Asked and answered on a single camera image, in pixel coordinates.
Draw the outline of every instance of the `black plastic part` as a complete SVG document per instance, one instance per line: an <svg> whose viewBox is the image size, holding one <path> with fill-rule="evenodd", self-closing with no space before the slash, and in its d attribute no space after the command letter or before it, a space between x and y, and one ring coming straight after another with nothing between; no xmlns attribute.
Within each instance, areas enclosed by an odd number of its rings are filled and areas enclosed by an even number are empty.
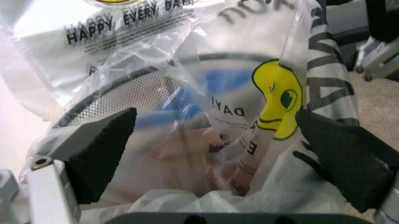
<svg viewBox="0 0 399 224"><path fill-rule="evenodd" d="M391 42L399 35L399 10L386 10L386 0L366 0L370 35L379 41Z"/></svg>
<svg viewBox="0 0 399 224"><path fill-rule="evenodd" d="M399 165L399 153L362 127L300 110L303 135L321 166L358 211L378 208Z"/></svg>
<svg viewBox="0 0 399 224"><path fill-rule="evenodd" d="M106 224L370 224L346 215L268 213L161 213L138 212L118 216Z"/></svg>
<svg viewBox="0 0 399 224"><path fill-rule="evenodd" d="M83 124L51 154L53 159L65 162L80 204L100 199L133 132L136 115L135 108L128 108Z"/></svg>

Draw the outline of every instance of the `yellow smiley face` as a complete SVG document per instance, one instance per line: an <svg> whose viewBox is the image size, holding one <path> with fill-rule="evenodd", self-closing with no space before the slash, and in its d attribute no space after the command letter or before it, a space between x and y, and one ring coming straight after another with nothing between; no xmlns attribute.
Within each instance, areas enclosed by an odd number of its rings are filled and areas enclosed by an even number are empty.
<svg viewBox="0 0 399 224"><path fill-rule="evenodd" d="M289 138L297 128L295 114L302 106L302 87L297 77L276 60L257 67L252 81L266 100L257 126L275 130L277 140Z"/></svg>

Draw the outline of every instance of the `black foam pad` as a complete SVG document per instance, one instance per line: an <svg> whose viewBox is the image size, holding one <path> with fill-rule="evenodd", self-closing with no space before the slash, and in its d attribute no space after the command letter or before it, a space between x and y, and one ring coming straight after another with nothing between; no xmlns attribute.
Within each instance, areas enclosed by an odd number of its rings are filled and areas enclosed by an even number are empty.
<svg viewBox="0 0 399 224"><path fill-rule="evenodd" d="M324 172L352 206L360 212L377 208L394 180L399 153L359 126L306 110L296 120Z"/></svg>

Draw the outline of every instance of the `metal frame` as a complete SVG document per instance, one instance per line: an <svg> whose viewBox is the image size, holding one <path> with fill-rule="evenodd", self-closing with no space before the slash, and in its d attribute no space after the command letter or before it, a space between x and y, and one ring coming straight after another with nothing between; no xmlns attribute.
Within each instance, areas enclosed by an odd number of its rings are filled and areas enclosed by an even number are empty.
<svg viewBox="0 0 399 224"><path fill-rule="evenodd" d="M370 37L358 49L354 70L366 81L385 78L399 69L399 40L379 42Z"/></svg>

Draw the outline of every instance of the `mesh strainer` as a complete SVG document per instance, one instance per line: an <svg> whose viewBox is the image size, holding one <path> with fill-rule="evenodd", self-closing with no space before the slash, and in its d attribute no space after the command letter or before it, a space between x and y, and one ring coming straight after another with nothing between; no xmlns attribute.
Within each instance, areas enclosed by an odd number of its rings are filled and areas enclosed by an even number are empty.
<svg viewBox="0 0 399 224"><path fill-rule="evenodd" d="M236 63L249 62L261 63L270 60L270 57L256 54L237 54L237 53L215 53L203 54L199 56L201 62L221 62ZM193 65L197 62L194 58L180 60L184 65ZM183 83L168 77L155 67L147 67L131 73L129 76L122 77L110 85L107 85L72 107L54 127L64 127L69 125L80 125L98 117L109 116L129 107L134 107L138 111L159 110L159 106L170 101L173 111L177 111L177 116L181 114L181 105L195 104L190 98L177 99L176 92L183 90ZM207 139L211 144L220 145L219 136L212 130L205 114L195 107L191 113L196 114L190 119L181 121L179 117L175 120L185 128L206 131Z"/></svg>

